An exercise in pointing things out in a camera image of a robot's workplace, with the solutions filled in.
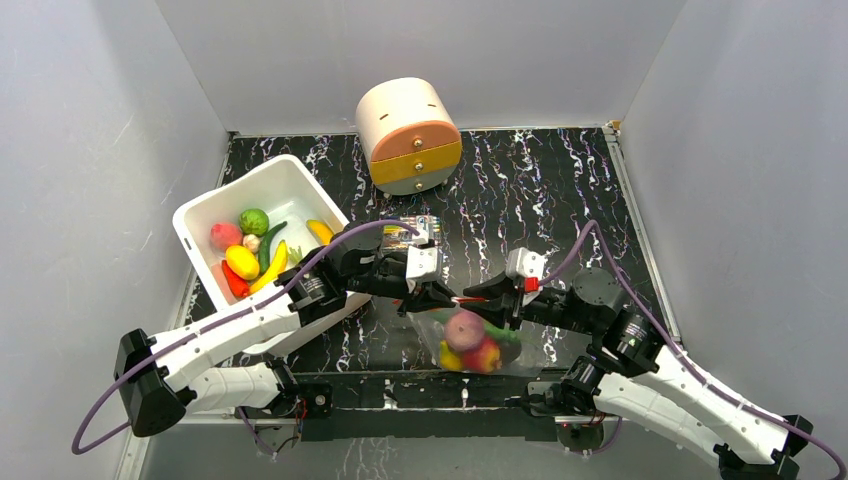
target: red pepper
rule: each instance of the red pepper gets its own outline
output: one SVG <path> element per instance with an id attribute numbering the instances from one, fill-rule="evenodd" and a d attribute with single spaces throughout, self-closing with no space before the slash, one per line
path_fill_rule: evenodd
<path id="1" fill-rule="evenodd" d="M 221 261 L 221 270 L 224 271 L 224 277 L 227 278 L 227 285 L 230 286 L 230 291 L 233 292 L 233 295 L 236 298 L 244 298 L 250 295 L 250 285 L 247 282 L 236 275 L 236 272 L 227 265 L 227 261 Z"/>

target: table surface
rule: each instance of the table surface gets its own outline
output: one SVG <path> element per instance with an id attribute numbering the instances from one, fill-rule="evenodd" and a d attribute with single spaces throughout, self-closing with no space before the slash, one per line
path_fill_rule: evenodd
<path id="1" fill-rule="evenodd" d="M 596 219 L 637 293 L 654 313 L 661 314 L 600 128 L 466 131 L 462 145 L 462 159 L 447 185 L 386 199 L 371 183 L 356 135 L 235 138 L 223 183 L 276 155 L 290 153 L 301 159 L 351 221 L 438 215 L 450 259 L 446 281 L 457 292 L 502 272 L 507 252 L 516 247 L 547 255 L 548 268 L 552 268 L 571 248 L 579 229 Z M 579 262 L 563 278 L 568 280 L 579 268 L 602 262 L 599 244 L 590 237 Z M 560 281 L 556 286 L 564 285 Z M 520 394 L 514 379 L 439 372 L 410 320 L 398 317 L 395 309 L 387 299 L 375 299 L 288 355 L 286 361 L 299 376 L 321 376 L 336 382 L 337 391 L 346 389 L 357 395 L 356 389 L 349 388 L 351 382 L 364 384 L 365 379 L 377 379 L 386 372 L 393 377 L 414 374 L 425 383 L 462 375 L 466 386 L 470 379 L 491 397 L 484 400 L 472 393 L 462 402 L 469 405 L 498 406 L 504 396 Z M 185 321 L 212 312 L 214 307 L 198 281 Z M 542 345 L 545 367 L 568 368 L 587 341 L 583 335 L 529 322 L 522 330 Z M 223 366 L 248 366 L 269 358 L 237 354 Z M 415 392 L 423 392 L 409 398 L 407 406 L 428 408 L 455 406 L 460 398 L 455 390 L 465 388 L 459 382 L 440 400 L 443 395 L 434 392 L 438 389 L 414 387 Z"/>

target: white plastic bin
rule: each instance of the white plastic bin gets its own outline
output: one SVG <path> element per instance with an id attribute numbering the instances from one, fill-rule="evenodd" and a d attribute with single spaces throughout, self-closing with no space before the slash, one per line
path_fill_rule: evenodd
<path id="1" fill-rule="evenodd" d="M 174 213 L 174 229 L 185 248 L 197 276 L 212 303 L 218 310 L 238 303 L 230 292 L 221 270 L 223 252 L 212 247 L 209 232 L 220 222 L 238 223 L 238 217 L 248 208 L 264 210 L 270 224 L 287 221 L 288 225 L 276 236 L 271 252 L 279 240 L 289 247 L 300 247 L 306 255 L 319 244 L 306 226 L 306 221 L 321 220 L 334 232 L 341 231 L 348 220 L 327 196 L 300 160 L 294 155 L 279 155 L 254 168 L 238 180 L 186 203 Z M 289 261 L 288 268 L 294 266 Z M 279 289 L 269 285 L 265 287 Z M 277 335 L 261 344 L 246 349 L 245 353 L 269 352 L 286 355 L 315 338 L 370 299 L 369 295 L 349 293 L 345 308 L 313 322 L 297 332 Z M 290 303 L 288 295 L 279 302 Z"/>

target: plastic wrapper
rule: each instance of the plastic wrapper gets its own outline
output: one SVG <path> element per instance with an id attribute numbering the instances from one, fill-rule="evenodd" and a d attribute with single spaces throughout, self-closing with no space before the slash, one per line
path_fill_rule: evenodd
<path id="1" fill-rule="evenodd" d="M 534 377 L 545 365 L 541 339 L 497 328 L 459 307 L 408 315 L 434 363 L 445 370 Z"/>

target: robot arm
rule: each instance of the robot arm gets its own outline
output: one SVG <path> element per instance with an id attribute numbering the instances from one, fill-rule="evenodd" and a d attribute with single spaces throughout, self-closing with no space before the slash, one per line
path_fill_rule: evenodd
<path id="1" fill-rule="evenodd" d="M 288 411 L 310 387 L 294 385 L 279 366 L 212 367 L 250 345 L 338 314 L 349 292 L 400 299 L 401 315 L 454 306 L 453 292 L 439 278 L 438 252 L 425 226 L 417 226 L 414 245 L 405 253 L 383 253 L 382 231 L 348 231 L 334 240 L 335 248 L 313 250 L 281 274 L 275 288 L 248 299 L 246 310 L 240 302 L 232 311 L 182 329 L 153 337 L 141 330 L 127 334 L 121 340 L 116 378 L 141 359 L 159 354 L 119 390 L 133 433 L 159 433 L 189 411 L 234 406 Z M 544 267 L 542 255 L 514 250 L 503 274 L 464 290 L 466 297 L 479 300 L 461 303 L 500 328 L 518 329 L 526 320 L 591 335 L 588 355 L 581 356 L 561 382 L 536 385 L 545 395 L 525 392 L 525 404 L 552 415 L 587 415 L 598 409 L 634 420 L 718 464 L 724 478 L 795 477 L 798 467 L 791 457 L 806 442 L 704 387 L 682 368 L 647 319 L 624 308 L 627 293 L 612 275 L 585 269 L 568 289 L 559 290 L 540 287 Z M 282 295 L 283 286 L 287 295 Z M 539 382 L 528 384 L 528 390 L 534 383 Z M 812 430 L 803 417 L 767 415 Z"/>
<path id="2" fill-rule="evenodd" d="M 562 382 L 528 384 L 535 395 L 525 393 L 522 400 L 534 413 L 588 415 L 597 409 L 620 415 L 718 465 L 723 478 L 797 476 L 791 457 L 806 442 L 728 403 L 709 386 L 757 408 L 697 365 L 707 385 L 695 378 L 647 319 L 624 308 L 628 295 L 611 274 L 584 269 L 567 290 L 540 288 L 533 275 L 544 271 L 543 262 L 526 249 L 510 252 L 504 273 L 463 291 L 482 300 L 461 304 L 500 327 L 517 329 L 528 320 L 592 336 L 588 355 Z M 778 424 L 812 431 L 803 417 L 757 410 Z"/>
<path id="3" fill-rule="evenodd" d="M 329 413 L 328 385 L 295 386 L 291 375 L 281 374 L 276 365 L 213 367 L 268 338 L 308 327 L 319 319 L 344 316 L 351 302 L 362 303 L 356 297 L 370 293 L 403 300 L 402 312 L 452 306 L 453 292 L 438 280 L 439 257 L 429 240 L 428 225 L 417 226 L 410 239 L 417 247 L 386 255 L 380 253 L 382 229 L 354 234 L 356 228 L 351 227 L 334 240 L 334 248 L 309 252 L 273 286 L 228 309 L 169 332 L 148 336 L 138 329 L 124 335 L 115 378 L 147 363 L 118 388 L 133 433 L 155 435 L 186 413 L 214 408 L 289 411 L 303 390 L 310 392 L 310 399 L 325 398 L 325 408 L 307 405 L 313 418 L 323 410 Z"/>

